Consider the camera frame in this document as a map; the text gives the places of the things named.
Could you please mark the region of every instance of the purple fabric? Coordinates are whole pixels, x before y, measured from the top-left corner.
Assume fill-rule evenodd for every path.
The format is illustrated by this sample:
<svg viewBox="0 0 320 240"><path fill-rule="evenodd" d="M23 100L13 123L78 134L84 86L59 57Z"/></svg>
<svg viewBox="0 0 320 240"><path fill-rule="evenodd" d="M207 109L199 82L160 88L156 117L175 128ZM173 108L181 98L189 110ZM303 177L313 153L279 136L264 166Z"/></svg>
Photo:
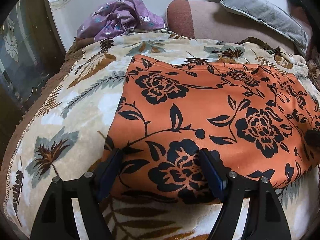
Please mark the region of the purple fabric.
<svg viewBox="0 0 320 240"><path fill-rule="evenodd" d="M127 34L135 28L162 29L164 20L148 11L141 0L117 0L106 3L88 17L77 30L77 37L94 37L94 41L101 41Z"/></svg>

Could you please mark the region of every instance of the beige leaf-print blanket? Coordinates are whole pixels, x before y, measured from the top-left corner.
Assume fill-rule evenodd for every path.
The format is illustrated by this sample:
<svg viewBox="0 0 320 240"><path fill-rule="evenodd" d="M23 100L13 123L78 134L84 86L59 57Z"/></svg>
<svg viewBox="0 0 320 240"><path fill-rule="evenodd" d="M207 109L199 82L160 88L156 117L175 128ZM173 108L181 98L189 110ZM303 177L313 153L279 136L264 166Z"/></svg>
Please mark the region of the beige leaf-print blanket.
<svg viewBox="0 0 320 240"><path fill-rule="evenodd" d="M308 79L303 58L295 62L270 55L258 45L186 39L170 32L135 33L96 42L83 48L83 56L55 88L29 123L12 156L7 174L5 215L30 236L41 200L54 176L79 178L101 158L105 137L113 121L126 70L132 56L144 54L170 64L190 58L212 62L256 63L294 73L318 101L320 94ZM279 199L288 219L292 239L300 239L318 210L318 169L286 188ZM182 205L153 200L108 198L101 211L115 239L206 239L221 204ZM248 200L244 200L233 239L240 239ZM76 223L81 239L88 239L77 201Z"/></svg>

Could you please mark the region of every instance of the orange garment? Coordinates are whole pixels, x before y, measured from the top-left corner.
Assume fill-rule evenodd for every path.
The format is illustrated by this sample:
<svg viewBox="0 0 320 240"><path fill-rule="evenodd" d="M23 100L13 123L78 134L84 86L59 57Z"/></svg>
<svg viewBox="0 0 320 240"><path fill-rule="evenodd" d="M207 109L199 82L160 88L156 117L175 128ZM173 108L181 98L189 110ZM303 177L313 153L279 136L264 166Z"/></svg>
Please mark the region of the orange garment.
<svg viewBox="0 0 320 240"><path fill-rule="evenodd" d="M201 148L241 175L284 187L318 164L303 135L320 130L319 118L293 74L196 58L170 65L136 55L103 155L113 147L126 153L111 194L213 200L199 166Z"/></svg>

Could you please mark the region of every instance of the metal screw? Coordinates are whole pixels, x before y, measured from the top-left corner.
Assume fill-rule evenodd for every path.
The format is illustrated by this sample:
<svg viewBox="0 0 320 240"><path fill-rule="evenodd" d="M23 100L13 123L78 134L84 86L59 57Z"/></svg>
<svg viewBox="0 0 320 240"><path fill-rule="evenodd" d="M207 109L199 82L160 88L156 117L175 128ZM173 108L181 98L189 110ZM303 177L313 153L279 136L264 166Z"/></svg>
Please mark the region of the metal screw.
<svg viewBox="0 0 320 240"><path fill-rule="evenodd" d="M86 178L91 178L92 175L93 175L93 173L92 173L91 171L87 171L87 172L84 174L84 176L85 176Z"/></svg>
<svg viewBox="0 0 320 240"><path fill-rule="evenodd" d="M59 180L60 180L60 178L58 176L55 176L52 178L53 183L57 183Z"/></svg>
<svg viewBox="0 0 320 240"><path fill-rule="evenodd" d="M237 173L235 171L230 171L229 172L229 177L230 178L235 178L237 176Z"/></svg>
<svg viewBox="0 0 320 240"><path fill-rule="evenodd" d="M268 178L266 178L266 177L262 177L262 178L261 178L261 181L262 181L263 183L268 183L268 182L269 182Z"/></svg>

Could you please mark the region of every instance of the bed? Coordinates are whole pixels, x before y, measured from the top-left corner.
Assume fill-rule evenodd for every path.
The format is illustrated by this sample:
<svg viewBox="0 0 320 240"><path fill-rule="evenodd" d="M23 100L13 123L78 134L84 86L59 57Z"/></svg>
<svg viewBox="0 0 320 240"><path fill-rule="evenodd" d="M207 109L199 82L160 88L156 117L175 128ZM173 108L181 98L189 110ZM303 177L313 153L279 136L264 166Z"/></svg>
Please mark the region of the bed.
<svg viewBox="0 0 320 240"><path fill-rule="evenodd" d="M192 39L166 30L130 33L90 43L92 41L83 41L79 45L78 42L72 47L61 71L49 80L41 97L17 126L5 153L0 173L1 210L27 237L51 179L57 174L63 180L78 178L99 163L119 107L127 67L136 54L171 64L185 64L192 58L261 64L280 73L294 73L305 90L315 100L320 99L320 93L308 78L304 59L288 55L283 49L282 57L271 55L250 42L234 44ZM240 54L223 56L226 51L236 49ZM285 60L289 57L296 60L295 64ZM40 170L34 169L39 152L45 156L54 151L59 153L56 158L46 159ZM300 239L317 216L318 184L319 168L315 167L277 190L292 239ZM221 208L219 203L168 202L170 200L156 197L112 196L104 200L100 208L115 239L194 240L207 238ZM243 202L233 239L241 237L248 203L248 200ZM73 204L80 238L87 239L77 201ZM186 212L187 221L182 215Z"/></svg>

